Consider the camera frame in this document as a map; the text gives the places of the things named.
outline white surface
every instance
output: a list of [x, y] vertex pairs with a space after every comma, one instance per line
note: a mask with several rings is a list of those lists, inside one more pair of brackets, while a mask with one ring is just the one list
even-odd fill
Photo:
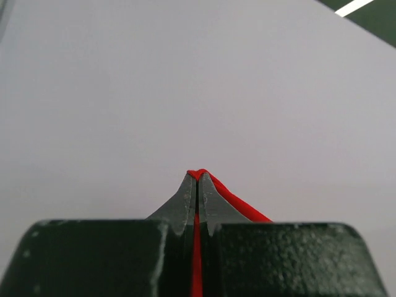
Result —
[[143, 218], [207, 168], [341, 221], [389, 291], [396, 51], [314, 1], [17, 0], [0, 44], [0, 267], [42, 218]]

